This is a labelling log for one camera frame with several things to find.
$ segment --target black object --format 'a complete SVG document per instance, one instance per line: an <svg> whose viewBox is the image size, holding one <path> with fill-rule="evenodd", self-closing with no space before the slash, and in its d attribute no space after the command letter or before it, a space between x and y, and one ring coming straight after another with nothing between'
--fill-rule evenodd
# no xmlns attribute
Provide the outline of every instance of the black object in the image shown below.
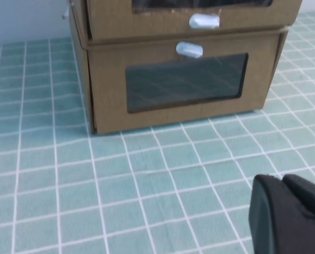
<svg viewBox="0 0 315 254"><path fill-rule="evenodd" d="M249 225L255 254L315 254L315 184L257 175Z"/></svg>

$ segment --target cardboard drawer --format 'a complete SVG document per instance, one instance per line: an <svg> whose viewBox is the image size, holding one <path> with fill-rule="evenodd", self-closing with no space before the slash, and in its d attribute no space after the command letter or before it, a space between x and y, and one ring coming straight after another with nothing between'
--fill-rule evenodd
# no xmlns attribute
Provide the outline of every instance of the cardboard drawer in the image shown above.
<svg viewBox="0 0 315 254"><path fill-rule="evenodd" d="M287 34L184 39L203 48L190 59L176 52L181 39L82 48L71 30L97 133L261 109Z"/></svg>
<svg viewBox="0 0 315 254"><path fill-rule="evenodd" d="M105 43L129 39L138 41L147 37L199 36L240 32L239 30L281 28L294 23L302 3L302 0L229 0L238 3L270 1L270 5L231 4L213 8L149 8L147 11L137 13L132 9L133 0L71 1L74 3L82 29L88 34L90 41ZM192 29L190 18L195 13L218 15L219 27Z"/></svg>

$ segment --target stacked cardboard boxes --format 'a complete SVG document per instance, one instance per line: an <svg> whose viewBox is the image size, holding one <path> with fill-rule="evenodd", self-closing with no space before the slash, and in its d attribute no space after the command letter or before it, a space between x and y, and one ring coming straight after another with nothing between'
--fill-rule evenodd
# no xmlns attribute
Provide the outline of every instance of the stacked cardboard boxes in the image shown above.
<svg viewBox="0 0 315 254"><path fill-rule="evenodd" d="M70 0L91 129L261 109L302 0Z"/></svg>

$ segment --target cardboard edge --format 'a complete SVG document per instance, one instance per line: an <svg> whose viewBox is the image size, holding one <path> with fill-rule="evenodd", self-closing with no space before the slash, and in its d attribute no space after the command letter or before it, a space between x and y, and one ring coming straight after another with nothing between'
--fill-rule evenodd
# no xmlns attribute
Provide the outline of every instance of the cardboard edge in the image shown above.
<svg viewBox="0 0 315 254"><path fill-rule="evenodd" d="M71 13L73 12L73 6L70 6ZM78 33L77 28L77 22L75 20L75 16L72 15L69 18L70 23L70 31L71 36L73 37L73 50L75 52L76 56L76 64L77 64L77 71L79 75L79 81L81 82L81 85L84 87L84 96L86 99L86 107L88 109L88 115L89 115L89 128L91 130L91 133L97 132L96 127L96 121L95 121L95 115L94 115L94 107L93 107L93 95L92 95L92 86L91 86L91 78L90 78L90 71L89 71L89 59L88 59L88 53L83 48L81 41L80 41L80 34Z"/></svg>
<svg viewBox="0 0 315 254"><path fill-rule="evenodd" d="M273 73L272 73L272 77L271 77L270 84L269 84L269 89L270 89L270 85L272 84L272 81L274 79L277 65L278 65L278 62L280 60L282 50L283 50L283 47L285 45L285 40L286 40L288 33L289 33L289 30L287 28L282 28L282 33L280 34L280 38L278 40L277 52L276 52L276 57L275 57L275 62L274 62L274 67L273 67Z"/></svg>
<svg viewBox="0 0 315 254"><path fill-rule="evenodd" d="M103 44L103 43L89 43L85 46L85 49L88 50L108 50L108 49L118 49L128 47L146 47L150 45L161 45L161 44L170 44L171 42L178 43L180 41L187 41L191 39L195 40L227 40L234 39L240 37L258 37L262 35L271 35L271 34L279 34L283 31L283 28L275 28L275 29L263 29L263 30L253 30L253 31L238 31L235 33L224 33L224 34L210 34L206 36L181 36L181 37L171 37L171 38L160 38L158 40L151 40L151 38L146 38L147 40L141 41L118 41L117 43Z"/></svg>
<svg viewBox="0 0 315 254"><path fill-rule="evenodd" d="M80 46L82 49L86 50L88 48L87 46L87 16L86 16L86 6L84 1L77 0L77 2L80 4L79 9L81 11L81 14L78 15L76 10L76 0L69 0L70 3L70 13L73 16L75 28L77 30L78 40L80 43Z"/></svg>

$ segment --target clear plastic window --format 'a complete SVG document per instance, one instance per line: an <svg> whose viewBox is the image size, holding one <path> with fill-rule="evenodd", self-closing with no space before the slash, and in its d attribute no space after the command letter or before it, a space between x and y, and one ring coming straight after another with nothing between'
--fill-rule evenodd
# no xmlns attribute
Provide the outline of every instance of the clear plastic window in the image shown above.
<svg viewBox="0 0 315 254"><path fill-rule="evenodd" d="M273 0L132 0L137 10L146 8L211 8L228 5L270 6Z"/></svg>
<svg viewBox="0 0 315 254"><path fill-rule="evenodd" d="M128 67L128 112L238 98L247 60L244 53Z"/></svg>

